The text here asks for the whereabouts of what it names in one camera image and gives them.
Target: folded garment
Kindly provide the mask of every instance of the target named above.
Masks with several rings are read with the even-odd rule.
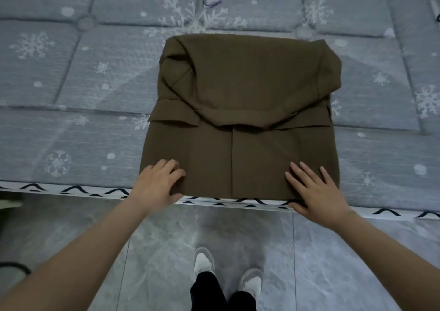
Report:
[[[341,61],[325,41],[174,36],[159,64],[140,170],[176,159],[187,174],[172,191],[197,197],[299,198],[291,161],[339,184],[329,95]]]

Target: white sneaker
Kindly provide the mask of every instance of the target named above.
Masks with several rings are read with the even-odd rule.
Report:
[[[206,247],[199,247],[195,250],[193,265],[195,278],[202,272],[211,272],[214,274],[214,258]]]
[[[262,286],[263,272],[258,268],[251,268],[247,270],[240,279],[239,290],[250,293],[256,300],[261,293]]]

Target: person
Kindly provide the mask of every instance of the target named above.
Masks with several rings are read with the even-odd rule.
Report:
[[[286,179],[305,206],[290,203],[299,214],[336,232],[377,276],[404,311],[438,310],[440,269],[402,246],[350,209],[343,194],[321,167],[322,179],[304,163],[290,163]],[[104,219],[55,254],[14,286],[1,300],[0,310],[86,310],[124,244],[148,214],[176,202],[171,186],[185,176],[175,160],[147,166],[131,194]],[[197,276],[191,288],[192,310],[255,310],[262,273],[243,276],[238,292],[226,303],[214,275],[214,261],[204,248],[195,252]]]

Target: forearm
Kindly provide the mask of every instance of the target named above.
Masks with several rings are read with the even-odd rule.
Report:
[[[366,263],[403,311],[438,309],[440,269],[355,213],[348,215],[335,232]]]
[[[9,310],[86,310],[146,213],[130,198],[54,255],[0,301]]]

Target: hand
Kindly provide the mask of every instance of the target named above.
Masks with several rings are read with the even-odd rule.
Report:
[[[301,195],[308,208],[299,203],[289,203],[289,206],[312,222],[334,230],[340,221],[354,211],[350,209],[343,194],[322,166],[319,169],[324,181],[306,164],[300,163],[300,166],[302,169],[294,163],[290,163],[290,167],[305,186],[289,172],[285,172],[285,174],[286,179]]]
[[[177,161],[171,159],[167,162],[161,159],[156,165],[148,165],[141,172],[128,198],[138,202],[146,210],[146,214],[168,207],[183,196],[169,195],[169,191],[185,175]]]

